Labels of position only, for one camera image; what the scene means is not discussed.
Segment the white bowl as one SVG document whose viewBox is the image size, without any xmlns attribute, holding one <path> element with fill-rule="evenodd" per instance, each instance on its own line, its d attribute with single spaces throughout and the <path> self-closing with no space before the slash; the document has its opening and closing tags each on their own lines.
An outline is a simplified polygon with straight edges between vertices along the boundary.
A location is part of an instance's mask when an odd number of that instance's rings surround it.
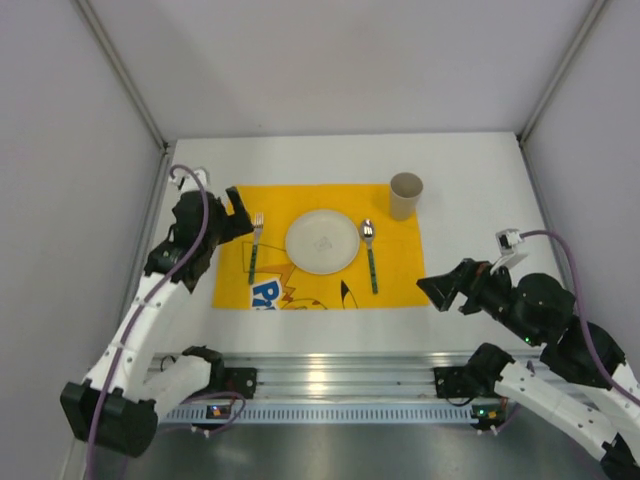
<svg viewBox="0 0 640 480">
<path fill-rule="evenodd" d="M 358 255 L 360 237 L 351 219 L 330 209 L 297 217 L 287 230 L 285 251 L 300 270 L 331 275 L 347 268 Z"/>
</svg>

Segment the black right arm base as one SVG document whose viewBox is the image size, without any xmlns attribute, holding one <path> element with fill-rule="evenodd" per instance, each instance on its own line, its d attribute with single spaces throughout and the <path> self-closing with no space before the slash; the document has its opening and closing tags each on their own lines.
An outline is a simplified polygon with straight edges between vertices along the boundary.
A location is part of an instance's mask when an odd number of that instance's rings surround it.
<svg viewBox="0 0 640 480">
<path fill-rule="evenodd" d="M 498 395 L 474 379 L 462 366 L 433 368 L 436 396 L 445 400 L 498 398 Z"/>
</svg>

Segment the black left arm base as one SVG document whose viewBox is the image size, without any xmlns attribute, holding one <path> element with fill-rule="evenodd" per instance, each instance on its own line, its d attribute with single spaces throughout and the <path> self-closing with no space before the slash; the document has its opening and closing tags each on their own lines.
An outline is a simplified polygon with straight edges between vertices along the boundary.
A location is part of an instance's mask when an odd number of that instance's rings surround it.
<svg viewBox="0 0 640 480">
<path fill-rule="evenodd" d="M 212 385 L 196 391 L 187 397 L 188 400 L 204 397 L 213 393 L 239 393 L 246 399 L 253 399 L 257 388 L 258 370 L 251 367 L 226 367 Z"/>
</svg>

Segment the yellow cartoon placemat cloth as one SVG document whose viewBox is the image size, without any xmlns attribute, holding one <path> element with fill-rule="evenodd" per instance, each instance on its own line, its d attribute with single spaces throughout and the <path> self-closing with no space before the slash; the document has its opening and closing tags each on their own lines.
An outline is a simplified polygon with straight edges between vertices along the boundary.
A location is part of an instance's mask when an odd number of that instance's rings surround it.
<svg viewBox="0 0 640 480">
<path fill-rule="evenodd" d="M 211 305 L 233 310 L 349 310 L 424 306 L 416 286 L 425 275 L 418 220 L 396 221 L 390 215 L 385 184 L 242 186 L 250 213 L 264 213 L 255 281 L 248 283 L 253 236 L 221 247 Z M 372 293 L 367 250 L 360 239 L 354 261 L 331 275 L 298 269 L 285 251 L 285 236 L 300 215 L 317 209 L 345 214 L 359 225 L 369 218 L 375 227 L 373 251 L 379 292 Z"/>
</svg>

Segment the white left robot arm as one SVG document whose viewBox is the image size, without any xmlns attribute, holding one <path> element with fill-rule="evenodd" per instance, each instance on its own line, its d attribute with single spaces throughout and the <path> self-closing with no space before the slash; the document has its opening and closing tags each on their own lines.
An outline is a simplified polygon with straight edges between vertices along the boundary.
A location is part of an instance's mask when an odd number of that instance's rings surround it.
<svg viewBox="0 0 640 480">
<path fill-rule="evenodd" d="M 159 422 L 197 393 L 225 386 L 221 353 L 190 346 L 152 379 L 146 377 L 162 338 L 209 269 L 217 246 L 252 232 L 237 188 L 233 207 L 208 190 L 181 193 L 167 236 L 148 255 L 131 307 L 106 351 L 80 383 L 69 382 L 60 402 L 76 439 L 131 458 L 151 445 Z"/>
</svg>

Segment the green handled spoon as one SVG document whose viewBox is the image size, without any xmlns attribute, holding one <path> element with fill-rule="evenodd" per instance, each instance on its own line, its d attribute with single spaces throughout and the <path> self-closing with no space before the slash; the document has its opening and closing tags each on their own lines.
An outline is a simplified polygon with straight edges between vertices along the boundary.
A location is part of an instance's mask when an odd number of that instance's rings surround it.
<svg viewBox="0 0 640 480">
<path fill-rule="evenodd" d="M 374 295 L 377 295 L 379 292 L 379 287 L 378 287 L 377 272 L 376 272 L 376 266 L 375 266 L 375 256 L 373 251 L 373 241 L 375 239 L 375 227 L 371 219 L 366 218 L 361 222 L 359 227 L 359 233 L 367 250 L 372 293 Z"/>
</svg>

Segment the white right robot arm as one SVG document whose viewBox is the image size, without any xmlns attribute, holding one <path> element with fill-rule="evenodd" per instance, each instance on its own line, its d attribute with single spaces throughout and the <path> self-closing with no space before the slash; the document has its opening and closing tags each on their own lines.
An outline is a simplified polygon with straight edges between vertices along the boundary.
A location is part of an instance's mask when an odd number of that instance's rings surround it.
<svg viewBox="0 0 640 480">
<path fill-rule="evenodd" d="M 608 478 L 638 478 L 639 407 L 629 397 L 639 382 L 615 340 L 576 314 L 572 293 L 547 274 L 514 283 L 506 267 L 473 259 L 416 285 L 440 312 L 464 295 L 462 314 L 484 312 L 527 345 L 540 347 L 541 362 L 590 402 L 576 401 L 490 343 L 481 344 L 460 369 L 464 396 L 514 400 L 574 439 Z"/>
</svg>

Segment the beige paper cup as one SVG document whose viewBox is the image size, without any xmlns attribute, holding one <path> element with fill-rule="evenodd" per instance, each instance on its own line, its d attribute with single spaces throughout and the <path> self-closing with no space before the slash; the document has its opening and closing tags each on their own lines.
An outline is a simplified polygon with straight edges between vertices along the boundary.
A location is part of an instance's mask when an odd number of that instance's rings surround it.
<svg viewBox="0 0 640 480">
<path fill-rule="evenodd" d="M 422 180 L 410 172 L 401 172 L 390 180 L 390 214 L 396 221 L 408 220 L 416 211 L 423 192 Z"/>
</svg>

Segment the green handled fork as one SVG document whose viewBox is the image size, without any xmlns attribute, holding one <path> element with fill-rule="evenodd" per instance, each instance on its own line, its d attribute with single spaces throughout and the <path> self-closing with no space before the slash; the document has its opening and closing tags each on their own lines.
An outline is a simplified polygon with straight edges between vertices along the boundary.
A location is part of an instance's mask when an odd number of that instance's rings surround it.
<svg viewBox="0 0 640 480">
<path fill-rule="evenodd" d="M 258 212 L 255 214 L 254 222 L 253 222 L 253 244 L 252 244 L 252 250 L 251 250 L 249 270 L 248 270 L 248 283 L 250 285 L 253 285 L 255 281 L 258 249 L 259 249 L 260 238 L 264 229 L 264 220 L 265 218 L 264 218 L 263 212 Z"/>
</svg>

